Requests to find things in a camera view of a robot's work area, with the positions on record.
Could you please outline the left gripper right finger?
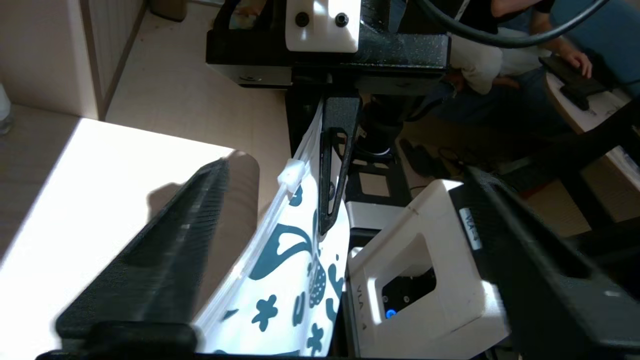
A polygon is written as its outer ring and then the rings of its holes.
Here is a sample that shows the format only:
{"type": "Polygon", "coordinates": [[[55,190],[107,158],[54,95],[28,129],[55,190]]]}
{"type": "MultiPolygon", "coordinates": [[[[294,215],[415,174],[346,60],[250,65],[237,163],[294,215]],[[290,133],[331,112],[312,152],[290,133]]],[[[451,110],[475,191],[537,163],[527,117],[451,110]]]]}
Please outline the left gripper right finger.
{"type": "Polygon", "coordinates": [[[467,166],[462,217],[524,360],[637,360],[639,303],[504,185],[467,166]]]}

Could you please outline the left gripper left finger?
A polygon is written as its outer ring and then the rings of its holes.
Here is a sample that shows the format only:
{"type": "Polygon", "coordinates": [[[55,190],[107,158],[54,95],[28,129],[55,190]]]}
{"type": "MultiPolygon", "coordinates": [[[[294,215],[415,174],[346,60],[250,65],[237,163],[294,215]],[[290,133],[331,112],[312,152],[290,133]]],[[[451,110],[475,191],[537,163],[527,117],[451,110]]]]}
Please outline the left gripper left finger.
{"type": "Polygon", "coordinates": [[[62,340],[122,326],[194,342],[191,326],[229,178],[226,158],[202,166],[62,312],[62,340]]]}

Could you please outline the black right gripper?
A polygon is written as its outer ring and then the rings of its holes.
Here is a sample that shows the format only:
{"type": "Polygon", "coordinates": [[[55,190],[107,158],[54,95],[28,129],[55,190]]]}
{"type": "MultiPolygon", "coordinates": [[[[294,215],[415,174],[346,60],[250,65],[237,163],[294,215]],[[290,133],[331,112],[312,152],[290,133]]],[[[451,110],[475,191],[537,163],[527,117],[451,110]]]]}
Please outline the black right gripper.
{"type": "MultiPolygon", "coordinates": [[[[388,0],[266,0],[249,28],[232,28],[240,1],[226,0],[206,34],[211,69],[248,89],[286,92],[290,154],[317,112],[321,93],[421,95],[450,64],[443,33],[389,29],[388,0]]],[[[357,138],[362,98],[325,96],[322,104],[318,234],[338,219],[357,138]],[[334,136],[345,135],[337,179],[331,174],[334,136]]]]}

